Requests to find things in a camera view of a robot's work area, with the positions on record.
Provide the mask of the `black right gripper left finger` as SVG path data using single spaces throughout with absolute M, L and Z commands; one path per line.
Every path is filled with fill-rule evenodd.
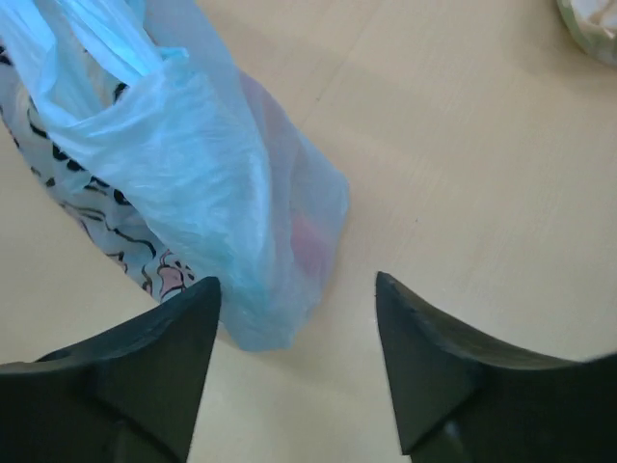
M 219 281 L 204 278 L 97 336 L 2 365 L 2 461 L 186 461 L 220 309 Z

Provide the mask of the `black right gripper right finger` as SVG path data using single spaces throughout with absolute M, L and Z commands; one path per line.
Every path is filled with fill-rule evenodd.
M 489 336 L 390 274 L 376 315 L 399 443 L 414 462 L 612 462 L 616 357 L 571 361 Z

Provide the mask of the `blue printed plastic bag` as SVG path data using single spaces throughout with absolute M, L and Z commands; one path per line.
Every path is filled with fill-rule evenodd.
M 51 197 L 146 292 L 214 276 L 240 348 L 291 346 L 349 184 L 195 2 L 3 2 L 1 111 Z

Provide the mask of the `orange knotted plastic bag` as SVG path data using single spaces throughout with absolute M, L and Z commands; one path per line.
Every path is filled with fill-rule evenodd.
M 556 6 L 580 48 L 616 67 L 616 0 L 557 0 Z

